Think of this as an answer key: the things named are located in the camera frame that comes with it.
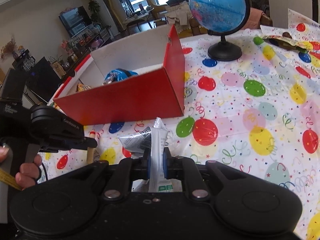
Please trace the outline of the person left hand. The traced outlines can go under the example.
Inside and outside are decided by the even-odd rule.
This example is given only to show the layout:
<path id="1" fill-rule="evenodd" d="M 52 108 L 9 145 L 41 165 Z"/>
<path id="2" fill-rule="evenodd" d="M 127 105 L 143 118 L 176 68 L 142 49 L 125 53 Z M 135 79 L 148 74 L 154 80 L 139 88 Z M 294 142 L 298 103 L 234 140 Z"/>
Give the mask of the person left hand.
<path id="1" fill-rule="evenodd" d="M 13 157 L 18 157 L 18 163 L 25 160 L 25 154 L 27 152 L 27 145 L 17 146 L 12 149 Z M 10 173 L 11 168 L 14 167 L 14 161 L 11 160 L 10 148 L 8 146 L 1 146 L 1 178 L 3 174 Z M 36 184 L 36 180 L 39 179 L 41 172 L 39 166 L 42 164 L 42 159 L 39 155 L 35 155 L 31 163 L 22 163 L 18 168 L 19 170 L 10 176 L 10 181 L 15 181 L 15 185 L 25 189 Z"/>

